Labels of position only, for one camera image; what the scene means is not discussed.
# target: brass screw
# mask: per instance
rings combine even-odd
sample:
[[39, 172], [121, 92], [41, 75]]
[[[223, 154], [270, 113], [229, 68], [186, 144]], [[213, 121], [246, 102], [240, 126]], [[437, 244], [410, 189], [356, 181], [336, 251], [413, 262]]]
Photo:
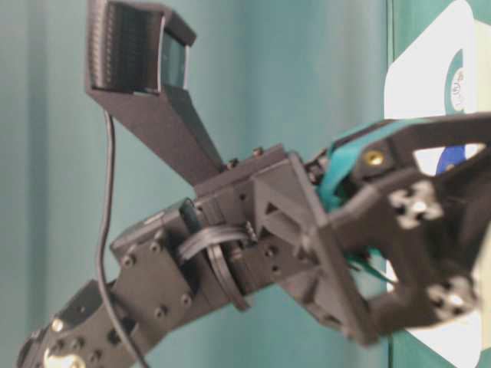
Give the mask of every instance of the brass screw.
[[54, 332], [61, 332], [63, 330], [64, 324], [63, 321], [60, 320], [59, 318], [53, 319], [53, 322], [51, 323], [51, 329]]
[[380, 166], [384, 163], [384, 154], [376, 149], [371, 149], [363, 155], [363, 159], [370, 166]]

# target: teal wall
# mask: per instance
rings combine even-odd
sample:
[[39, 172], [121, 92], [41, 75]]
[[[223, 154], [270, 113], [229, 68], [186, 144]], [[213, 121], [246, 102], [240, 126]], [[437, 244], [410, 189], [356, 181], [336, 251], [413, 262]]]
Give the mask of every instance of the teal wall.
[[[189, 88], [224, 159], [277, 142], [309, 158], [342, 130], [381, 118], [383, 2], [166, 3], [199, 35]], [[0, 5], [0, 357], [11, 366], [28, 331], [94, 275], [105, 133], [100, 108], [83, 92], [85, 1]], [[117, 149], [111, 237], [192, 195], [119, 126]], [[272, 287], [247, 314], [227, 307], [171, 334], [149, 360], [193, 368], [378, 368], [387, 365], [387, 351], [385, 343], [365, 350], [320, 328]]]

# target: screw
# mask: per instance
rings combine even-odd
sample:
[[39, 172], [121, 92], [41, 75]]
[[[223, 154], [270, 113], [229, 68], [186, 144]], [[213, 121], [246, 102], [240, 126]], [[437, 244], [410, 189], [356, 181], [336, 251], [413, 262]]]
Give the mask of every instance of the screw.
[[60, 320], [59, 318], [53, 319], [53, 322], [51, 323], [51, 329], [54, 332], [61, 332], [63, 330], [64, 324], [63, 321]]
[[162, 318], [164, 317], [165, 315], [167, 314], [167, 308], [162, 306], [162, 307], [158, 307], [156, 310], [155, 310], [155, 318]]
[[276, 255], [276, 248], [268, 247], [268, 249], [265, 250], [264, 255], [268, 258], [274, 257]]
[[239, 161], [238, 161], [237, 159], [231, 159], [231, 160], [229, 161], [229, 163], [227, 163], [227, 169], [228, 169], [228, 170], [233, 169], [234, 167], [236, 167], [236, 166], [237, 166], [237, 164], [238, 164], [238, 163], [239, 163]]
[[162, 251], [162, 245], [157, 240], [152, 241], [152, 244], [150, 244], [150, 250], [153, 253], [160, 253]]
[[97, 363], [100, 358], [101, 358], [101, 352], [99, 350], [95, 350], [89, 356], [89, 362], [91, 362], [91, 363]]
[[123, 257], [123, 266], [126, 268], [133, 267], [136, 261], [137, 260], [134, 255], [125, 255]]
[[183, 296], [181, 297], [181, 304], [186, 308], [191, 307], [192, 302], [193, 300], [191, 299], [191, 296], [189, 294], [183, 294]]
[[84, 341], [82, 339], [75, 339], [72, 341], [70, 348], [72, 350], [80, 350], [84, 345]]
[[252, 155], [254, 155], [254, 157], [260, 157], [263, 153], [264, 150], [262, 149], [262, 147], [257, 147], [252, 150]]
[[376, 149], [371, 149], [363, 155], [363, 159], [370, 166], [380, 166], [384, 163], [384, 154]]

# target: teal rubber band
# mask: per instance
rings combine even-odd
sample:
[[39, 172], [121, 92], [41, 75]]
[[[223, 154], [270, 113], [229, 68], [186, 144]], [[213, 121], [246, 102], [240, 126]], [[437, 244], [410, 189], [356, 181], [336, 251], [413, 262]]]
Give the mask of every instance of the teal rubber band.
[[393, 123], [383, 126], [380, 129], [374, 130], [369, 134], [361, 136], [356, 140], [352, 140], [337, 149], [330, 149], [329, 158], [330, 163], [328, 171], [326, 172], [321, 185], [318, 187], [318, 195], [321, 199], [322, 205], [327, 212], [339, 208], [346, 198], [341, 198], [336, 195], [336, 191], [341, 184], [341, 181], [350, 173], [353, 169], [354, 164], [357, 162], [363, 149], [376, 142], [382, 140], [383, 138], [391, 135], [392, 133], [418, 123], [428, 123], [429, 120], [425, 119], [409, 119], [409, 120], [398, 120]]

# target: wire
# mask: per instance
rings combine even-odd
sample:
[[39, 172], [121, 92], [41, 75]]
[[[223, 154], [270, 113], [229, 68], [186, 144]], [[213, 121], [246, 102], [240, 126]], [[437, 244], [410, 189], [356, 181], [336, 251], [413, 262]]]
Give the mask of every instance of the wire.
[[136, 360], [143, 368], [150, 368], [145, 361], [143, 355], [138, 350], [135, 343], [131, 340], [131, 337], [124, 329], [119, 318], [114, 310], [113, 301], [109, 295], [109, 288], [107, 287], [106, 271], [104, 268], [104, 251], [106, 248], [107, 233], [110, 227], [110, 215], [113, 203], [113, 187], [114, 187], [114, 157], [116, 152], [116, 140], [114, 137], [114, 122], [113, 117], [105, 110], [104, 119], [106, 121], [107, 130], [107, 163], [106, 163], [106, 184], [104, 193], [104, 208], [101, 221], [101, 232], [97, 241], [97, 256], [96, 256], [96, 270], [97, 270], [97, 285], [99, 292], [101, 293], [103, 304], [106, 308], [109, 319], [117, 332], [117, 335], [121, 339], [127, 352]]

